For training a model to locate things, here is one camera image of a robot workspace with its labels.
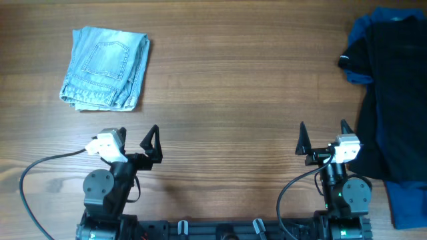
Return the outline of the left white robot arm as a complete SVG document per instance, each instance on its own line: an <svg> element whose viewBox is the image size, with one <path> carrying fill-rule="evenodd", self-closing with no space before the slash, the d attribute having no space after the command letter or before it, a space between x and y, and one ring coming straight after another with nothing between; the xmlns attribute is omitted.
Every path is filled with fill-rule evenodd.
<svg viewBox="0 0 427 240"><path fill-rule="evenodd" d="M141 189L137 172L150 171L153 164L162 162L159 127L154 125L139 144L143 153L125 152L126 133L124 127L106 128L85 146L89 155L99 155L109 169L94 170L84 179L85 211L76 229L78 240L147 238L137 216L123 210L137 201L129 198L133 187Z"/></svg>

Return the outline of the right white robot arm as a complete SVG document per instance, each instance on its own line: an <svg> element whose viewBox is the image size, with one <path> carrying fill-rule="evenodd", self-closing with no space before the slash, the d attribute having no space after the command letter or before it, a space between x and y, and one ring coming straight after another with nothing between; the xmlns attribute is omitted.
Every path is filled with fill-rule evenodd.
<svg viewBox="0 0 427 240"><path fill-rule="evenodd" d="M356 159L361 142L345 120L341 120L342 133L325 148L313 148L304 123L296 155L305 155L305 165L317 165L320 170L325 210L316 211L308 230L301 230L302 239L354 239L373 238L370 220L366 218L372 198L371 182L357 174L349 175L346 164Z"/></svg>

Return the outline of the light blue denim shorts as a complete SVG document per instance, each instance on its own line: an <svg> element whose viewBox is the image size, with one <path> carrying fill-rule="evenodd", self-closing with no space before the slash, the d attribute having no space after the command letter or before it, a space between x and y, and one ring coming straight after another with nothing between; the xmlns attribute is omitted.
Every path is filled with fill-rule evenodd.
<svg viewBox="0 0 427 240"><path fill-rule="evenodd" d="M145 33L90 26L74 30L59 98L78 111L134 110L149 47Z"/></svg>

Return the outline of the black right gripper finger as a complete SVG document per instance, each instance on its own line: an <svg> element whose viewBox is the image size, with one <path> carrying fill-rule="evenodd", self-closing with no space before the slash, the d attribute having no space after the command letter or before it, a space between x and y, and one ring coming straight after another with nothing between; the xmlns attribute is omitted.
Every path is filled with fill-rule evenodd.
<svg viewBox="0 0 427 240"><path fill-rule="evenodd" d="M340 121L341 134L354 134L352 128L348 125L345 119Z"/></svg>
<svg viewBox="0 0 427 240"><path fill-rule="evenodd" d="M302 121L300 123L300 132L298 137L298 142L296 145L296 155L309 155L312 151L312 145L310 138L306 129L305 123Z"/></svg>

